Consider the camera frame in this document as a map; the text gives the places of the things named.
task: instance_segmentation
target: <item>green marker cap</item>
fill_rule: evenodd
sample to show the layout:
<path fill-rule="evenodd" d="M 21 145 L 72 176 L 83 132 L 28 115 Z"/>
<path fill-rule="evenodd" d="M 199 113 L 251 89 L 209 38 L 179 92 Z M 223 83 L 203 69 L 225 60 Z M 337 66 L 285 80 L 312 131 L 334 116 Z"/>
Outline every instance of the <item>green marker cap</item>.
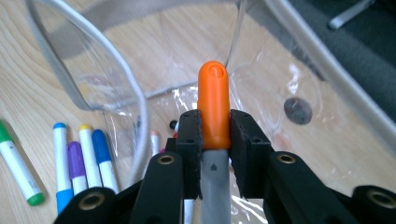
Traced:
<path fill-rule="evenodd" d="M 45 198 L 44 198 L 43 193 L 37 193 L 37 194 L 33 195 L 32 197 L 30 197 L 27 200 L 27 203 L 29 203 L 30 206 L 37 206 L 37 205 L 43 203 L 44 199 Z"/>
<path fill-rule="evenodd" d="M 4 123 L 2 120 L 0 120 L 0 143 L 6 142 L 6 141 L 11 141 L 12 142 L 12 137 L 9 135 L 6 126 L 4 126 Z"/>

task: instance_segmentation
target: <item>green marker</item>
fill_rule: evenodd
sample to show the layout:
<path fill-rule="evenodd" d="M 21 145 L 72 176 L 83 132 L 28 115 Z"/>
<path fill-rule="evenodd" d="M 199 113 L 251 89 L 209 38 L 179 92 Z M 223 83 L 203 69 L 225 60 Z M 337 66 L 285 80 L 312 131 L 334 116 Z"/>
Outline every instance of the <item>green marker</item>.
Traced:
<path fill-rule="evenodd" d="M 15 148 L 11 136 L 0 120 L 0 153 L 2 154 L 9 171 L 11 171 L 20 190 L 31 206 L 36 206 L 44 202 L 44 195 L 38 187 L 35 179 L 24 163 L 18 150 Z"/>

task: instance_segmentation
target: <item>yellow marker cap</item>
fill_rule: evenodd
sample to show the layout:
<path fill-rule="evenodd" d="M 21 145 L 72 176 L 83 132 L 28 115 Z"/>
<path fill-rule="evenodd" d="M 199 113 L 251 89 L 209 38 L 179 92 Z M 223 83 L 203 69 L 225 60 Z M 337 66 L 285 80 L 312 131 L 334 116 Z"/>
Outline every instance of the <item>yellow marker cap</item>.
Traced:
<path fill-rule="evenodd" d="M 83 130 L 87 130 L 87 129 L 91 129 L 91 125 L 89 124 L 81 124 L 78 128 L 79 131 L 83 131 Z"/>

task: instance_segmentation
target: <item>orange marker cap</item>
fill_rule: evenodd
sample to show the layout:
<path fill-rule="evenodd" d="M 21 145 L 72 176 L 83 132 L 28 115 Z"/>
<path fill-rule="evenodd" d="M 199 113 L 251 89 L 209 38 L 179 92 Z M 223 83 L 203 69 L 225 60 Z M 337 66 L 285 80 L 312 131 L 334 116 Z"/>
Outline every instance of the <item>orange marker cap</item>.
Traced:
<path fill-rule="evenodd" d="M 205 63 L 198 76 L 204 149 L 230 149 L 230 99 L 228 74 L 218 62 Z"/>

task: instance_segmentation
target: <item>purple marker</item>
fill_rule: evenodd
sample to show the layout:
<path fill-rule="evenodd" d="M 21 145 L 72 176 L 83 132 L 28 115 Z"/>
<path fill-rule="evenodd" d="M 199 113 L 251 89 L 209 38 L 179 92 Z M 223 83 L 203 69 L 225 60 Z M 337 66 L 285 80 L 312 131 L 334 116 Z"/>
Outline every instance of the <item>purple marker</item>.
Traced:
<path fill-rule="evenodd" d="M 78 142 L 71 142 L 67 152 L 70 179 L 72 179 L 73 191 L 74 195 L 76 196 L 84 189 L 87 189 L 87 178 L 85 173 L 84 159 L 82 157 L 81 144 Z"/>

